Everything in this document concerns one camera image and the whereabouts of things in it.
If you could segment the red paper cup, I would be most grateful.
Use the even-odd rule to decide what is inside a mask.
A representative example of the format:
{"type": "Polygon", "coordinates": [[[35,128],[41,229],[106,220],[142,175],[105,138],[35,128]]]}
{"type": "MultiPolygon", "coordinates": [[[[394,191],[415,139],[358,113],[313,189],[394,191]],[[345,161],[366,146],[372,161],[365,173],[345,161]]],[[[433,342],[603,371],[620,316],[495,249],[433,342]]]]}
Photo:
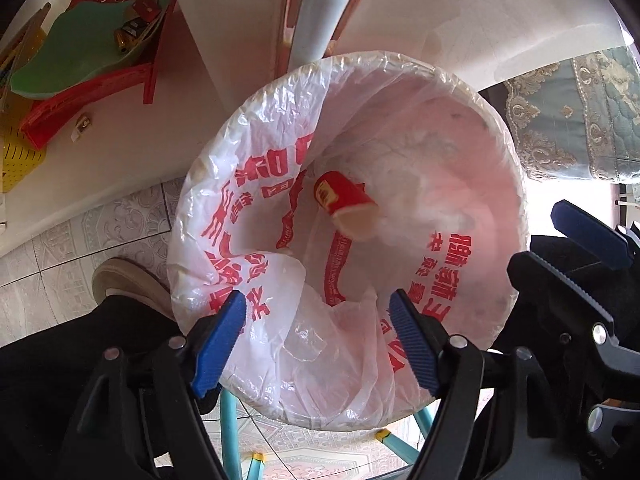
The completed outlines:
{"type": "Polygon", "coordinates": [[[375,234],[380,207],[366,193],[363,183],[328,171],[314,184],[314,199],[344,237],[363,242],[375,234]]]}

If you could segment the red plastic stool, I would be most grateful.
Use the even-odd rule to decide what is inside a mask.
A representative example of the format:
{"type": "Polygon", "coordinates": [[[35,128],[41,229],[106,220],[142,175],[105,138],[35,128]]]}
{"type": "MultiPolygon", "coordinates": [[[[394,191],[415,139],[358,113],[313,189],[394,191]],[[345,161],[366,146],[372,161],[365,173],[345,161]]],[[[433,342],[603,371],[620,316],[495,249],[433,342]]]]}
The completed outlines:
{"type": "Polygon", "coordinates": [[[142,86],[154,100],[158,55],[176,0],[72,0],[42,47],[11,77],[11,90],[32,100],[20,130],[35,150],[86,106],[142,86]]]}

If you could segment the blue-green quilted sofa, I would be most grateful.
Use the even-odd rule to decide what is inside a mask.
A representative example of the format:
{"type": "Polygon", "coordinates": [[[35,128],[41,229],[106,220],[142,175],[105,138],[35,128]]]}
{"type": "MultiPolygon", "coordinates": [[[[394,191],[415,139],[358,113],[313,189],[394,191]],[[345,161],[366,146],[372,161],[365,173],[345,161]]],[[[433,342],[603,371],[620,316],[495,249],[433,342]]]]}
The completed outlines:
{"type": "Polygon", "coordinates": [[[504,82],[506,123],[526,174],[639,182],[639,51],[632,44],[504,82]]]}

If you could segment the grey shoe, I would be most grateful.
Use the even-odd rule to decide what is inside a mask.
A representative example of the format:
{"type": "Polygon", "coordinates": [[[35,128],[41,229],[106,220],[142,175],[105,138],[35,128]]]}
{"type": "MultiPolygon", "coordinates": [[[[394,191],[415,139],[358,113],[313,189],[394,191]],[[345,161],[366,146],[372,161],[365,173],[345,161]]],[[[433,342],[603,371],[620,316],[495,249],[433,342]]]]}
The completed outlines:
{"type": "Polygon", "coordinates": [[[94,270],[91,287],[97,304],[109,296],[123,296],[145,304],[166,318],[174,319],[167,287],[134,262],[122,258],[105,260],[94,270]]]}

